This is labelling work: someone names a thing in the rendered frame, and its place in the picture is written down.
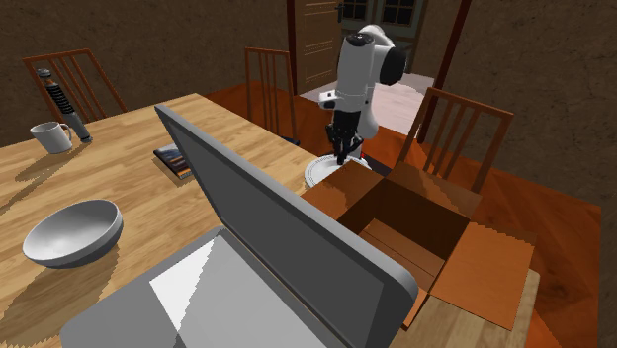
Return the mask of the dark book with orange stripes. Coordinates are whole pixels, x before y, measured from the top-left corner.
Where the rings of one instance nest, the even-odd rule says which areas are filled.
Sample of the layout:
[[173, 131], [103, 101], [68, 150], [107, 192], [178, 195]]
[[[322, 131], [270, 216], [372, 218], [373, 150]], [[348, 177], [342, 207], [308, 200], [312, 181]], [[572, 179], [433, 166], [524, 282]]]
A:
[[175, 143], [153, 150], [153, 154], [179, 179], [192, 175], [192, 171]]

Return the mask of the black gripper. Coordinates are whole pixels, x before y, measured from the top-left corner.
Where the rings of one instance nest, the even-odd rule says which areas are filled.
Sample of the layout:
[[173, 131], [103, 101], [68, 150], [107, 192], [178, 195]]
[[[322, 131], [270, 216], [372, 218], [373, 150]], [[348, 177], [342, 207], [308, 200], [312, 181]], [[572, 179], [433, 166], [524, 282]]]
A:
[[357, 133], [360, 115], [360, 112], [335, 110], [332, 122], [325, 127], [328, 140], [331, 143], [337, 141], [335, 154], [338, 165], [344, 164], [347, 148], [349, 156], [359, 157], [361, 155], [364, 138]]

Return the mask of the brown panelled door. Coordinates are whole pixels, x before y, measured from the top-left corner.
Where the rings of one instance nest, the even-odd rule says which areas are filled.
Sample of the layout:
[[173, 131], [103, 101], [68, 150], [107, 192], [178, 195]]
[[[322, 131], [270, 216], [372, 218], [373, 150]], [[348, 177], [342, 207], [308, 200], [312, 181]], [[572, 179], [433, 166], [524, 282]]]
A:
[[341, 48], [342, 0], [293, 0], [298, 94], [336, 80]]

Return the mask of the grey open laptop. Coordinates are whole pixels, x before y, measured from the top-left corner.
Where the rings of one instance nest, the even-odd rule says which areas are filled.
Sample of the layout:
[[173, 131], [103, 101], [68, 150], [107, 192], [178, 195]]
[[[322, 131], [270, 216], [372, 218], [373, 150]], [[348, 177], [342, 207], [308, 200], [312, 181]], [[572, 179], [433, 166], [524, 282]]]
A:
[[410, 273], [165, 106], [220, 219], [67, 322], [62, 348], [389, 348]]

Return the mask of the open brown cardboard box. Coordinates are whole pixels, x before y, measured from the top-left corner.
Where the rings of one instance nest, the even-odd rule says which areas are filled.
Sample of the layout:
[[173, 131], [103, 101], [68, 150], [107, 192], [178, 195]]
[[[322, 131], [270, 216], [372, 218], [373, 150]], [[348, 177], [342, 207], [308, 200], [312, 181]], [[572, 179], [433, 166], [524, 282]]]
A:
[[381, 176], [350, 161], [303, 197], [411, 273], [413, 313], [435, 298], [512, 329], [536, 236], [473, 221], [480, 195], [407, 163]]

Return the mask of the grey paned window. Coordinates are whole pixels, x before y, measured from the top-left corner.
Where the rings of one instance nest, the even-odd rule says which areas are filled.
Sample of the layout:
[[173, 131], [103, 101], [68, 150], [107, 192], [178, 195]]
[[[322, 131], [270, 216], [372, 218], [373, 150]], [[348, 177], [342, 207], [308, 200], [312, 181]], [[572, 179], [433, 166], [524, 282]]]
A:
[[396, 46], [410, 48], [416, 40], [426, 0], [343, 0], [342, 30], [381, 27]]

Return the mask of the wooden table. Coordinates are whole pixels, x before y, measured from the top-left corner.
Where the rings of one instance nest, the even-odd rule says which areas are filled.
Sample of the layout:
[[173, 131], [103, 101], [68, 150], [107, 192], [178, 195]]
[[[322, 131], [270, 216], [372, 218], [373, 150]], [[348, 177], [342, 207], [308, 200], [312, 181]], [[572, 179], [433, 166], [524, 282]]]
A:
[[[164, 105], [211, 132], [298, 195], [316, 157], [199, 94]], [[153, 155], [172, 142], [153, 106], [87, 126], [90, 143], [48, 154], [35, 140], [0, 148], [0, 348], [61, 348], [72, 317], [141, 275], [211, 228], [216, 213], [194, 178], [177, 179]], [[23, 242], [41, 220], [84, 200], [120, 209], [116, 247], [94, 263], [48, 269], [29, 260]], [[528, 271], [512, 331], [429, 299], [393, 348], [524, 348], [540, 276]]]

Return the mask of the white plate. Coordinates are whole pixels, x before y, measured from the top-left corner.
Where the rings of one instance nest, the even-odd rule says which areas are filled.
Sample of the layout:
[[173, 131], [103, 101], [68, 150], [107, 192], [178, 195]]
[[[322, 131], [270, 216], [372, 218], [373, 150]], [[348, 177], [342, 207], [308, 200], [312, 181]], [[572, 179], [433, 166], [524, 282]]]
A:
[[305, 169], [305, 182], [311, 188], [340, 168], [337, 157], [323, 155], [313, 160]]

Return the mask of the white mug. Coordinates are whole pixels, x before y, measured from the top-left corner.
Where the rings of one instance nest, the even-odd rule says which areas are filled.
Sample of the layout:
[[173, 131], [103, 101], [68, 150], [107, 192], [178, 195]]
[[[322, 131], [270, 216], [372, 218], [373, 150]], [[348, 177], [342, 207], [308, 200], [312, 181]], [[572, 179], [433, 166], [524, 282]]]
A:
[[72, 133], [67, 124], [47, 122], [30, 129], [31, 134], [50, 154], [58, 154], [72, 147]]

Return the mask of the wooden slat-back chair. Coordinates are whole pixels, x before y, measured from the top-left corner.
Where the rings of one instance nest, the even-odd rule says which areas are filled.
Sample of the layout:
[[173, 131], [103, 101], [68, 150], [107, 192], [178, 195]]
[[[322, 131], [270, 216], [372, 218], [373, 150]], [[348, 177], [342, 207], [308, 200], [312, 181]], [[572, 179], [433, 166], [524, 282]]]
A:
[[77, 109], [80, 111], [80, 116], [84, 116], [86, 122], [94, 122], [101, 119], [106, 119], [109, 114], [105, 112], [99, 99], [89, 83], [83, 69], [78, 63], [76, 57], [86, 56], [93, 68], [97, 71], [103, 83], [107, 86], [110, 94], [118, 104], [123, 113], [128, 111], [123, 99], [115, 89], [111, 80], [107, 76], [98, 59], [93, 54], [90, 48], [81, 48], [70, 51], [62, 51], [56, 53], [48, 53], [24, 57], [22, 62], [25, 64], [33, 81], [35, 82], [40, 94], [44, 98], [47, 108], [51, 111], [53, 118], [59, 122], [63, 122], [63, 114], [57, 107], [51, 96], [48, 94], [45, 83], [51, 80], [51, 77], [40, 78], [37, 74], [35, 64], [38, 62], [47, 62], [52, 68], [53, 76], [60, 80], [60, 87], [63, 91], [69, 93], [69, 100], [76, 103]]
[[[444, 180], [447, 180], [451, 172], [453, 171], [456, 161], [460, 157], [462, 150], [466, 145], [480, 115], [487, 114], [499, 119], [499, 124], [494, 132], [494, 135], [492, 136], [490, 145], [485, 153], [484, 159], [481, 163], [475, 181], [471, 186], [471, 191], [478, 194], [481, 191], [488, 171], [491, 168], [494, 159], [498, 154], [500, 146], [505, 138], [505, 135], [513, 120], [514, 115], [510, 112], [503, 111], [499, 108], [484, 103], [473, 101], [468, 98], [464, 98], [434, 87], [428, 87], [420, 104], [419, 110], [416, 113], [416, 117], [412, 123], [411, 129], [399, 153], [397, 163], [404, 162], [406, 160], [413, 140], [418, 135], [420, 127], [428, 125], [429, 105], [434, 99], [446, 100], [447, 106], [439, 123], [437, 132], [434, 136], [434, 140], [431, 143], [429, 154], [427, 155], [423, 165], [424, 171], [428, 171], [431, 167], [432, 175], [437, 175], [440, 172], [442, 164], [444, 163], [444, 160], [446, 158], [446, 154], [448, 153], [448, 149], [454, 140], [458, 128], [461, 125], [464, 114], [468, 110], [472, 111], [470, 119], [468, 120], [464, 130], [462, 131], [458, 143], [456, 144], [452, 155], [449, 157], [449, 162], [446, 166], [446, 169], [442, 173], [441, 178]], [[449, 121], [450, 114], [456, 105], [459, 106], [457, 114], [454, 118], [453, 123], [451, 124], [443, 146], [439, 148], [439, 141], [441, 140], [441, 137], [446, 128], [446, 124]]]
[[[299, 146], [301, 141], [298, 139], [297, 118], [294, 100], [294, 80], [292, 77], [291, 56], [288, 51], [279, 49], [268, 49], [247, 46], [244, 49], [245, 59], [245, 87], [246, 87], [246, 106], [247, 119], [253, 121], [252, 113], [252, 93], [251, 93], [251, 70], [250, 55], [257, 56], [259, 84], [262, 97], [263, 126], [280, 138]], [[289, 98], [289, 110], [291, 120], [291, 136], [281, 135], [280, 115], [279, 115], [279, 88], [277, 58], [281, 57], [285, 62], [285, 72], [287, 79], [287, 90]]]

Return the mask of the black and grey ribbed cylinder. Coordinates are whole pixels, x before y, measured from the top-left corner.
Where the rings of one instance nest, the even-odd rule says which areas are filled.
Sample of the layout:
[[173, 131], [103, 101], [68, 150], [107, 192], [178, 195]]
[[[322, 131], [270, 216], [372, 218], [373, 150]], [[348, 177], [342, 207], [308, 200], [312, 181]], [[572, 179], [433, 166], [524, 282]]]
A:
[[76, 113], [61, 87], [50, 79], [50, 71], [45, 68], [39, 68], [36, 70], [36, 74], [44, 83], [47, 93], [62, 113], [65, 122], [74, 130], [75, 134], [82, 142], [91, 142], [93, 137], [85, 128], [81, 118]]

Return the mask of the grey bowl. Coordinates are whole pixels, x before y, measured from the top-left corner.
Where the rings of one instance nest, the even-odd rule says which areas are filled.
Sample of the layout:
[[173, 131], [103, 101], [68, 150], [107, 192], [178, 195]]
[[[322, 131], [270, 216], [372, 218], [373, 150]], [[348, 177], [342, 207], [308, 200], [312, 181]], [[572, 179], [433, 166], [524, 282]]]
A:
[[79, 202], [40, 221], [26, 236], [23, 253], [52, 269], [83, 266], [108, 253], [123, 226], [115, 203], [102, 199]]

